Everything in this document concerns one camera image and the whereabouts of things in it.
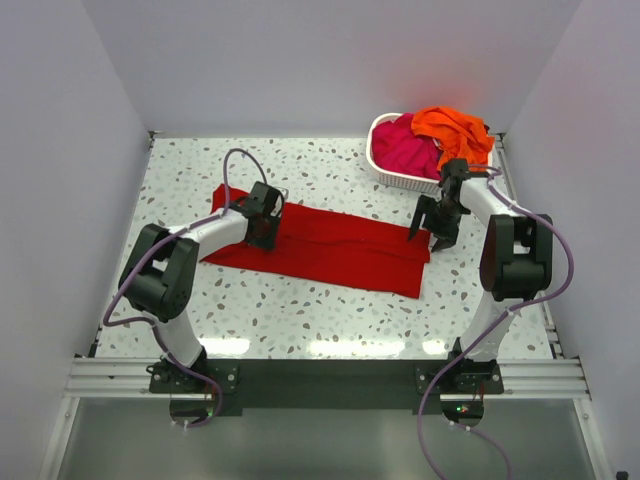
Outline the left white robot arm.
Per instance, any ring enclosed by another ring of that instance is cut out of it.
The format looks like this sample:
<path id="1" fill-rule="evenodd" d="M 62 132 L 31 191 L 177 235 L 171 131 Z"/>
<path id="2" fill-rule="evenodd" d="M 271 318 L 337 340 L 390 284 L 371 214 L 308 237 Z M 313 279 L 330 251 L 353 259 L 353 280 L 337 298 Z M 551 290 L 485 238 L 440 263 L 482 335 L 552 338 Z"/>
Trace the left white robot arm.
<path id="1" fill-rule="evenodd" d="M 275 248 L 286 196 L 263 182 L 236 201 L 190 224 L 145 226 L 121 274 L 115 302 L 126 299 L 149 324 L 168 361 L 171 378 L 185 392 L 200 390 L 207 380 L 201 362 L 205 349 L 187 314 L 196 267 L 206 257 L 233 245 L 263 251 Z"/>

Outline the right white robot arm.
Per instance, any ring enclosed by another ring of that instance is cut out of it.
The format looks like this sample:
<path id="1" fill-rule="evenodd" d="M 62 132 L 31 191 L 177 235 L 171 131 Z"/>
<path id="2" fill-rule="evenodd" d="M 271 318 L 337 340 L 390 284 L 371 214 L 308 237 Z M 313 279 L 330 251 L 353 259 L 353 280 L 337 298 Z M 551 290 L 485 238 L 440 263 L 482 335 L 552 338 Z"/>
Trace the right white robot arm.
<path id="1" fill-rule="evenodd" d="M 423 229 L 432 234 L 433 253 L 456 245 L 462 217 L 474 215 L 486 228 L 479 264 L 480 304 L 450 352 L 441 375 L 459 393 L 481 380 L 480 366 L 496 363 L 500 345 L 522 305 L 547 289 L 552 277 L 553 233 L 550 219 L 499 197 L 492 185 L 494 167 L 454 158 L 442 167 L 440 197 L 419 197 L 409 228 L 413 239 Z"/>

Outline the red t shirt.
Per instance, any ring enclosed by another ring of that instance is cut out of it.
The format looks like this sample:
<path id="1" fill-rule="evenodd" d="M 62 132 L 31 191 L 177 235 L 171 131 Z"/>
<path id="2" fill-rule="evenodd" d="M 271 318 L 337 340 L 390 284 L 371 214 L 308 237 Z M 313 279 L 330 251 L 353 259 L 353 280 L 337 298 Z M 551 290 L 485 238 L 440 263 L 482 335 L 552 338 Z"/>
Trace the red t shirt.
<path id="1" fill-rule="evenodd" d="M 240 243 L 205 258 L 211 264 L 417 299 L 430 262 L 430 234 L 287 203 L 275 248 Z"/>

